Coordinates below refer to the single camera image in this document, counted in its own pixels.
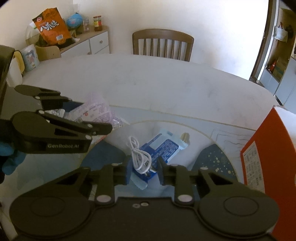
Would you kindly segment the blue gloved hand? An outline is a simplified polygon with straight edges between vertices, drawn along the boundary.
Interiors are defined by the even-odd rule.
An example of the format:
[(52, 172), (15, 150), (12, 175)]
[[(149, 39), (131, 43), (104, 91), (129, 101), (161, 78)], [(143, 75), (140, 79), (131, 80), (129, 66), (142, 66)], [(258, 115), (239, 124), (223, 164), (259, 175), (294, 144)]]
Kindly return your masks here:
[(12, 144), (1, 142), (1, 171), (5, 175), (11, 175), (25, 160), (26, 154), (16, 150)]

